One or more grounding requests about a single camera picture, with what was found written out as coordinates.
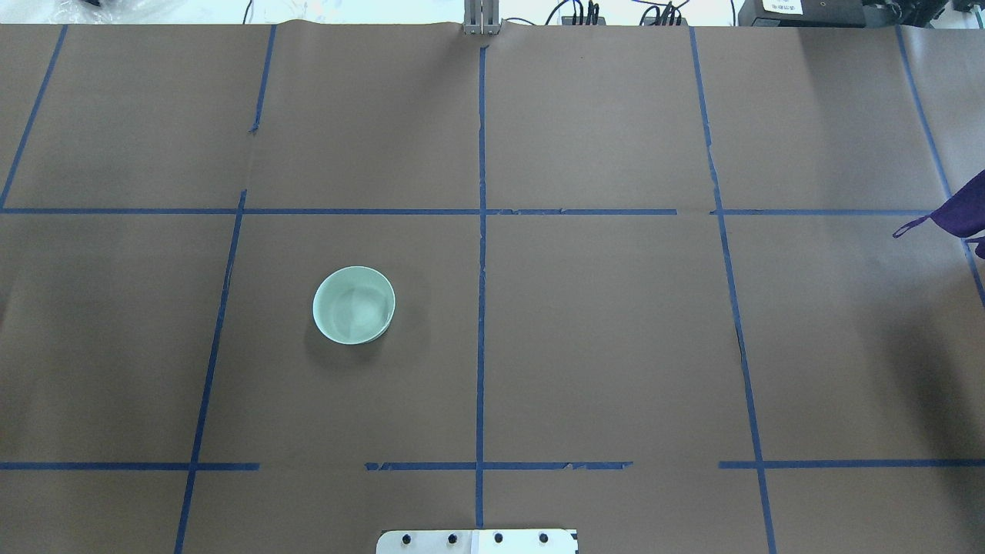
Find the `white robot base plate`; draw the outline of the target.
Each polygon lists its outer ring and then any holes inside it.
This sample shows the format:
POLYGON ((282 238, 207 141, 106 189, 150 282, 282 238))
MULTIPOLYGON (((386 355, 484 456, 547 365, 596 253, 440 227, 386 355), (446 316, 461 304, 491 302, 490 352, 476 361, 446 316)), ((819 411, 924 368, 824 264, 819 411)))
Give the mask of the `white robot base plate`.
POLYGON ((376 553, 577 553, 576 530, 412 529, 384 532, 376 553))

